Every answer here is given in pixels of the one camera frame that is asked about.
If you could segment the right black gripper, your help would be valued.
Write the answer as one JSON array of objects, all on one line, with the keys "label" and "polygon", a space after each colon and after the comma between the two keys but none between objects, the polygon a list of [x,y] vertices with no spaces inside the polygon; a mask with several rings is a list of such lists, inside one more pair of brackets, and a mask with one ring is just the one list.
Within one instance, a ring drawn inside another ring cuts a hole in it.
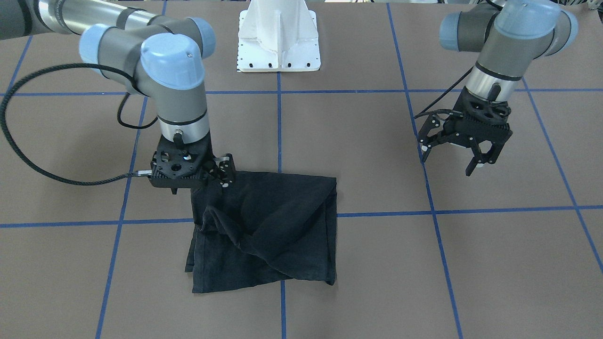
[{"label": "right black gripper", "polygon": [[201,188],[215,174],[221,187],[229,187],[236,181],[233,155],[226,153],[214,157],[209,134],[199,141],[181,146],[160,137],[151,161],[151,170],[151,185],[169,188],[172,195],[177,195],[179,188]]}]

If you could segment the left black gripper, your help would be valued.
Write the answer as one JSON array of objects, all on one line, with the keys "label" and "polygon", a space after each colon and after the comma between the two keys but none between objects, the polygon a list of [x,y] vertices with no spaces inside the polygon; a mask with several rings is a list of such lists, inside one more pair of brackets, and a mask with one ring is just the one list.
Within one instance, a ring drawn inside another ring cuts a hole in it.
[{"label": "left black gripper", "polygon": [[[451,143],[471,149],[472,160],[465,169],[471,176],[476,168],[496,163],[500,145],[513,134],[507,120],[511,108],[508,102],[491,102],[463,88],[453,109],[438,109],[422,113],[427,116],[419,130],[421,161],[425,163],[435,146]],[[481,142],[491,142],[488,152],[481,152]]]}]

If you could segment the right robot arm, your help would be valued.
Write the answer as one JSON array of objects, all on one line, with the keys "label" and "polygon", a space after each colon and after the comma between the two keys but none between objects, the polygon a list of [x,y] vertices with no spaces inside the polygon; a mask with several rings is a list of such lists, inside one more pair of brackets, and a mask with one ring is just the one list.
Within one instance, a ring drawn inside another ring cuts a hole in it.
[{"label": "right robot arm", "polygon": [[[30,168],[75,186],[99,186],[147,177],[154,187],[199,189],[210,182],[235,181],[232,155],[212,152],[203,60],[215,50],[211,25],[197,17],[174,19],[102,0],[3,0],[1,39],[48,32],[77,34],[82,62],[36,71],[15,82],[1,102],[1,130],[13,152]],[[38,76],[67,69],[95,69],[123,84],[127,94],[153,99],[161,137],[150,170],[127,172],[95,182],[66,179],[43,170],[19,148],[6,113],[13,95]]]}]

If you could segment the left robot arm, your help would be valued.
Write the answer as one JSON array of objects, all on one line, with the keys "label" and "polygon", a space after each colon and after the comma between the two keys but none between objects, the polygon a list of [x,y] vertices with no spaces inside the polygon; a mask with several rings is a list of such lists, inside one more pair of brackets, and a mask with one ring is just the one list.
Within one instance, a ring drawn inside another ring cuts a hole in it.
[{"label": "left robot arm", "polygon": [[440,45],[457,52],[478,52],[463,75],[463,86],[452,109],[431,110],[416,137],[426,161],[436,146],[469,148],[473,157],[465,173],[496,163],[513,132],[508,124],[508,99],[531,62],[568,47],[577,37],[575,15],[549,0],[489,0],[443,19]]}]

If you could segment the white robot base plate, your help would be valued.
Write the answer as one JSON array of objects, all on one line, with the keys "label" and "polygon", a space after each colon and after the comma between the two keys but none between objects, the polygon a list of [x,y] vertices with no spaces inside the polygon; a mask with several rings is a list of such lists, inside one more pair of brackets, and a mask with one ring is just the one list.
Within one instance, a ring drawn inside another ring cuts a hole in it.
[{"label": "white robot base plate", "polygon": [[321,67],[317,15],[304,0],[252,0],[239,13],[237,71],[313,72]]}]

